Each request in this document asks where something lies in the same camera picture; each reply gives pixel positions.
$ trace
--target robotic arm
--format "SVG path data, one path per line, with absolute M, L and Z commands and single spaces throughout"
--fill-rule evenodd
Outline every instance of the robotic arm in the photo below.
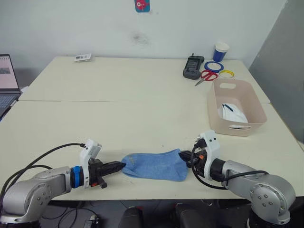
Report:
M 89 185 L 105 188 L 103 176 L 120 171 L 125 163 L 113 161 L 103 164 L 95 159 L 101 145 L 88 140 L 80 153 L 81 166 L 47 170 L 32 179 L 20 181 L 7 190 L 3 198 L 0 222 L 19 224 L 37 222 L 52 198 L 69 193 L 71 189 Z
M 253 213 L 247 227 L 284 227 L 290 220 L 288 209 L 295 200 L 292 185 L 279 176 L 256 171 L 235 161 L 219 159 L 219 148 L 214 131 L 198 136 L 192 151 L 196 175 L 221 182 L 225 189 L 251 201 Z M 180 156 L 191 167 L 191 153 L 181 152 Z

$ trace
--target scissors handle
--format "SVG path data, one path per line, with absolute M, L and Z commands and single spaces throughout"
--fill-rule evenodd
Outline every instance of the scissors handle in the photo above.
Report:
M 217 79 L 218 78 L 218 74 L 217 73 L 214 73 L 212 71 L 209 71 L 209 70 L 203 70 L 201 72 L 201 75 L 200 75 L 201 78 L 204 78 L 205 81 L 213 81 L 214 79 Z

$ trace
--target white wall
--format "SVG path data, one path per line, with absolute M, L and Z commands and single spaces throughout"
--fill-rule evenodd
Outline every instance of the white wall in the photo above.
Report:
M 10 53 L 21 84 L 57 55 L 212 57 L 218 41 L 227 58 L 249 67 L 286 0 L 0 0 L 0 53 Z

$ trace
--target red scissors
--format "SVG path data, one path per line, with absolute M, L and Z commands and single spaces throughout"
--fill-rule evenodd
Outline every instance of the red scissors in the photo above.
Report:
M 214 79 L 217 79 L 218 78 L 218 74 L 217 73 L 214 73 L 210 70 L 203 70 L 201 72 L 201 80 L 195 84 L 195 86 L 198 86 L 200 83 L 204 82 L 204 81 L 213 81 Z

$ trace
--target blue cup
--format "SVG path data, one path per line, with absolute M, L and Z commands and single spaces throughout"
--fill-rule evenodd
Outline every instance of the blue cup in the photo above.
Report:
M 216 43 L 214 54 L 213 54 L 213 61 L 221 62 L 228 50 L 229 50 L 229 45 L 227 45 L 223 42 Z

